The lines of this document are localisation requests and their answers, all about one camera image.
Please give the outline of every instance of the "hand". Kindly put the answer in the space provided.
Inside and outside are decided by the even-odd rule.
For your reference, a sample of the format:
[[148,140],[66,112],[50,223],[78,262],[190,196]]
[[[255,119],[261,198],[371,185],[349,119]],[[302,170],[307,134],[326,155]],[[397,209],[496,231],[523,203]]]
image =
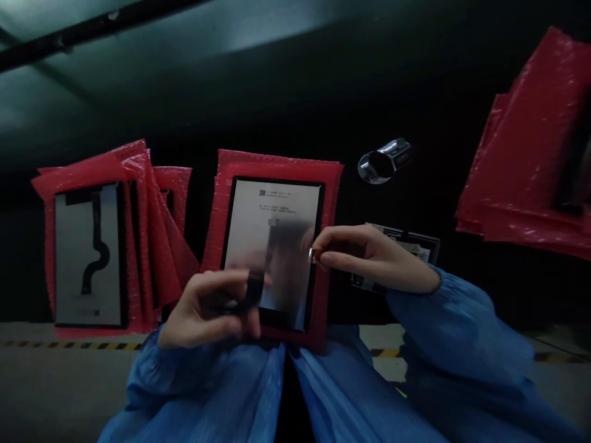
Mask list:
[[259,338],[258,308],[250,310],[244,318],[217,314],[230,300],[244,299],[248,273],[248,269],[233,269],[195,274],[162,327],[158,346],[196,348],[230,336]]
[[[331,250],[343,242],[360,247],[362,258]],[[312,247],[325,251],[320,255],[323,266],[359,274],[391,289],[431,293],[441,284],[437,272],[371,225],[330,226]]]

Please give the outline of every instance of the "floor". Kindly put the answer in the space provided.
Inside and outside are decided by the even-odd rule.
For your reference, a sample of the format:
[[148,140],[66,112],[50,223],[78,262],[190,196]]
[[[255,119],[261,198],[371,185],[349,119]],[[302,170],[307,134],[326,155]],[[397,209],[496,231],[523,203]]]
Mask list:
[[[376,356],[374,367],[388,381],[404,381],[406,363],[397,356],[402,334],[400,325],[361,326],[361,338]],[[79,349],[82,343],[48,348],[57,341],[51,325],[0,324],[0,441],[96,441],[126,404],[127,374],[137,355],[133,344],[144,338],[85,340],[96,343],[88,349]],[[564,328],[530,334],[528,340],[543,360],[535,363],[534,376],[541,394],[591,436],[591,363],[573,356],[589,359],[591,349]],[[92,349],[104,341],[128,346]]]

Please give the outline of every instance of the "black frame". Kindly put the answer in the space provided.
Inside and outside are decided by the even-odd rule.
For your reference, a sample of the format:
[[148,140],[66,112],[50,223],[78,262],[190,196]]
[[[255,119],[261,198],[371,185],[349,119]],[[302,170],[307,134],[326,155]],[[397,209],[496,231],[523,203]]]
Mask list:
[[[326,185],[322,182],[305,182],[300,180],[276,180],[274,178],[263,178],[263,177],[245,177],[242,175],[234,176],[232,180],[232,191],[230,194],[230,203],[228,206],[228,218],[226,219],[226,233],[223,239],[223,249],[222,249],[222,260],[220,263],[220,269],[225,268],[226,264],[226,252],[228,249],[228,237],[230,236],[230,226],[232,221],[232,213],[234,209],[234,195],[236,193],[236,184],[238,181],[242,182],[259,182],[259,183],[277,183],[280,185],[295,185],[295,186],[312,186],[315,188],[319,188],[318,191],[318,208],[316,209],[316,224],[314,226],[314,238],[318,237],[320,234],[320,228],[322,225],[322,212],[324,208],[324,189]],[[285,327],[278,327],[276,325],[269,325],[263,323],[263,319],[261,318],[261,325],[263,326],[270,326],[275,327],[277,329],[283,329],[298,333],[308,333],[310,329],[310,317],[312,314],[312,300],[314,298],[314,283],[316,282],[316,267],[310,265],[310,275],[308,277],[308,295],[306,296],[306,313],[304,317],[304,331],[293,329],[293,328],[285,328]]]
[[[74,324],[74,323],[55,323],[57,327],[68,327],[68,328],[82,328],[82,329],[127,329],[127,254],[126,254],[126,243],[125,243],[125,210],[124,210],[124,190],[123,182],[109,182],[101,185],[88,186],[86,188],[80,188],[73,191],[66,191],[63,193],[57,193],[56,195],[65,194],[66,198],[68,195],[80,195],[85,193],[91,193],[94,191],[102,190],[104,186],[117,185],[117,229],[118,240],[119,240],[119,297],[120,297],[120,314],[121,314],[121,325],[101,325],[101,324]],[[54,217],[55,217],[55,200],[54,200]],[[54,243],[55,243],[55,229],[57,227],[54,221]],[[57,269],[57,261],[55,259],[54,247],[54,263]],[[57,317],[57,281],[54,275],[54,294],[55,294],[55,315]]]

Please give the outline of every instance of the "black-yellow hazard stripe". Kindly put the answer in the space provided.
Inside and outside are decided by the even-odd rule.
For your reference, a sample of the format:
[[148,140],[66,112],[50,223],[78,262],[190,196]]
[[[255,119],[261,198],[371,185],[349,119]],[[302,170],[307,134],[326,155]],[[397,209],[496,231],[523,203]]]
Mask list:
[[9,340],[4,346],[13,348],[45,348],[45,349],[109,349],[114,351],[139,351],[141,343],[89,343],[87,341],[27,341]]
[[[377,358],[400,358],[399,349],[370,349],[372,357]],[[536,353],[534,361],[544,363],[590,363],[589,354],[558,354],[558,353]]]

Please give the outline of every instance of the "bubble wrap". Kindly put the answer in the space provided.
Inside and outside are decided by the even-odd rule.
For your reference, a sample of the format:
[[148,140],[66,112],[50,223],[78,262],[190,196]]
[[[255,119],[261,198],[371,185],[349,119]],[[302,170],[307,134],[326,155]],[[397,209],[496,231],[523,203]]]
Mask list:
[[180,166],[156,166],[154,173],[161,190],[172,190],[172,218],[185,234],[185,213],[187,211],[187,189],[192,168]]
[[[57,336],[69,340],[151,332],[158,325],[154,297],[157,297],[158,300],[157,308],[177,301],[188,279],[199,271],[199,263],[166,207],[144,141],[140,140],[124,145],[113,151],[70,166],[42,168],[39,171],[42,175],[31,182],[45,203],[46,279],[50,305],[54,314],[54,195],[64,191],[109,182],[124,183],[128,298],[127,329],[56,328]],[[129,180],[135,181],[137,190],[139,260],[137,260],[135,252]],[[137,269],[138,262],[141,266],[141,273]]]
[[[143,144],[143,140],[132,143]],[[45,269],[49,303],[55,315],[55,200],[57,193],[71,191],[88,186],[101,185],[109,182],[124,183],[124,207],[126,230],[127,257],[127,329],[77,329],[55,328],[59,339],[70,340],[76,338],[121,335],[125,333],[149,332],[152,326],[142,315],[142,294],[135,258],[131,207],[129,205],[129,177],[121,161],[113,151],[83,160],[70,166],[61,168],[45,168],[40,170],[41,176],[34,178],[31,183],[45,206]]]
[[[264,177],[279,180],[301,180],[325,184],[321,227],[334,223],[340,175],[343,165],[338,162],[290,159],[278,156],[219,151],[218,173],[212,203],[209,231],[203,254],[202,269],[218,270],[221,267],[223,241],[226,232],[233,178]],[[308,333],[291,332],[262,327],[264,337],[289,341],[321,351],[326,344],[326,316],[328,308],[329,274],[316,272],[310,329]]]
[[591,86],[591,45],[555,28],[498,95],[456,212],[458,231],[591,260],[590,210],[551,209],[571,125]]

